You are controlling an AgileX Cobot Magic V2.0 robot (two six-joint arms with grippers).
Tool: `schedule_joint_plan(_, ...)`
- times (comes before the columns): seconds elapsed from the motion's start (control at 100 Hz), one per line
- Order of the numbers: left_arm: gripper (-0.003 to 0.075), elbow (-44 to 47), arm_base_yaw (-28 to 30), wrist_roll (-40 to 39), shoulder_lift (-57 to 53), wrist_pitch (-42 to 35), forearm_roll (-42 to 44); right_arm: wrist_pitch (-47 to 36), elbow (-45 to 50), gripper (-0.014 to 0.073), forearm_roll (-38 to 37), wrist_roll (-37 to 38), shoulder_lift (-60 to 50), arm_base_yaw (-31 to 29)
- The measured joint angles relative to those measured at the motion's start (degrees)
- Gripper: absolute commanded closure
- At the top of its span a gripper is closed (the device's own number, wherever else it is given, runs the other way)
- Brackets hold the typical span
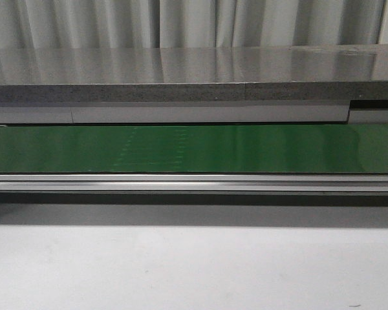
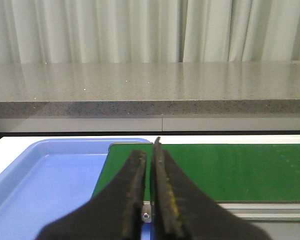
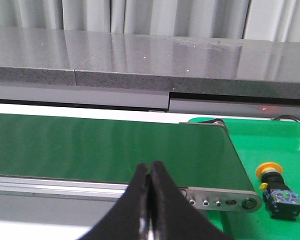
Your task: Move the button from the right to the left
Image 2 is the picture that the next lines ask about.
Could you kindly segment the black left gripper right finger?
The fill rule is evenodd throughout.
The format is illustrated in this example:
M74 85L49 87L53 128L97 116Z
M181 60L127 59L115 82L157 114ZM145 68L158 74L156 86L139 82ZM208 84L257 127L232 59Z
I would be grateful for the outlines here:
M152 147L151 235L156 240L269 240L270 235L218 205L177 165L160 138Z

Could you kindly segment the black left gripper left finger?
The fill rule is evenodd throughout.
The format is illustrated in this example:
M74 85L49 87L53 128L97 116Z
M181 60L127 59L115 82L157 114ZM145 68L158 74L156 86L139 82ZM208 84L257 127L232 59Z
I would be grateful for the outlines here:
M113 179L87 203L41 229L38 240L139 240L147 154L133 150Z

